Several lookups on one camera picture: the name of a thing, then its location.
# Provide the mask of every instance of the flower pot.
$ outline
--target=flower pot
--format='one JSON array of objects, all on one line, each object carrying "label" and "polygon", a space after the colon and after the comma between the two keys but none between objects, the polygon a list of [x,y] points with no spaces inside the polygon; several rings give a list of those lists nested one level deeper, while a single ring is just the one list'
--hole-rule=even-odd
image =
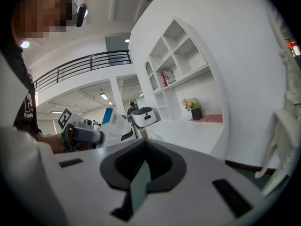
[{"label": "flower pot", "polygon": [[194,120],[201,120],[202,117],[203,117],[201,109],[198,109],[198,110],[195,110],[195,111],[191,111],[191,114],[192,114],[192,118]]}]

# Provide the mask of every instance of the black slot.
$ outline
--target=black slot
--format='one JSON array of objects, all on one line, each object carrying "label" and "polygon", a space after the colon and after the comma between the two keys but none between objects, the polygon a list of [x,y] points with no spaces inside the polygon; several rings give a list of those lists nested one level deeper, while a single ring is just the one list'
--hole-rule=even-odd
[{"label": "black slot", "polygon": [[212,184],[236,217],[240,217],[252,209],[250,204],[227,182],[227,180],[218,179],[213,181]]},{"label": "black slot", "polygon": [[61,168],[65,168],[65,167],[69,167],[69,166],[73,166],[75,164],[81,163],[83,162],[83,160],[81,160],[80,158],[76,158],[76,159],[72,159],[72,160],[68,160],[68,161],[61,161],[59,162]]}]

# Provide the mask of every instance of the white column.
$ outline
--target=white column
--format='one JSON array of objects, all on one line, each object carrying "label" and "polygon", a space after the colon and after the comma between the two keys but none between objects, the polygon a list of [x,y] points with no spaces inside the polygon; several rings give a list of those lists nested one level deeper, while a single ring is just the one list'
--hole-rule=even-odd
[{"label": "white column", "polygon": [[122,98],[120,95],[116,77],[110,77],[110,83],[111,83],[114,99],[116,102],[117,111],[121,115],[126,115],[126,111],[124,110],[124,106],[122,103]]}]

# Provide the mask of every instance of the pink mat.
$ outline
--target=pink mat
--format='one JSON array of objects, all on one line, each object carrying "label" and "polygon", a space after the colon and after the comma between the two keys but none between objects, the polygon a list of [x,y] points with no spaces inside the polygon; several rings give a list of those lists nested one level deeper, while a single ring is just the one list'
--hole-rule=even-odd
[{"label": "pink mat", "polygon": [[198,123],[222,123],[222,115],[205,115],[201,120],[190,119],[189,121]]}]

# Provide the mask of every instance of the person in background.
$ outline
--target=person in background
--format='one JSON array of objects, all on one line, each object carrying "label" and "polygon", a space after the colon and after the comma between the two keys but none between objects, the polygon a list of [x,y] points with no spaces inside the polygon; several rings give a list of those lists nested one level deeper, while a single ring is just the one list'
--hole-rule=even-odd
[{"label": "person in background", "polygon": [[43,38],[54,27],[65,27],[72,18],[72,0],[9,0],[1,19],[1,52],[28,94],[16,116],[14,126],[28,132],[39,142],[51,146],[54,153],[63,153],[61,134],[43,135],[37,123],[35,88],[28,74],[20,48],[24,41]]},{"label": "person in background", "polygon": [[93,125],[102,126],[100,123],[98,123],[98,122],[95,121],[95,120],[93,120]]},{"label": "person in background", "polygon": [[134,103],[133,101],[130,103],[130,106],[131,106],[131,108],[129,108],[129,109],[127,110],[127,117],[128,117],[129,119],[132,117],[131,113],[132,113],[133,111],[135,111],[135,110],[138,110],[138,109],[135,107],[135,103]]}]

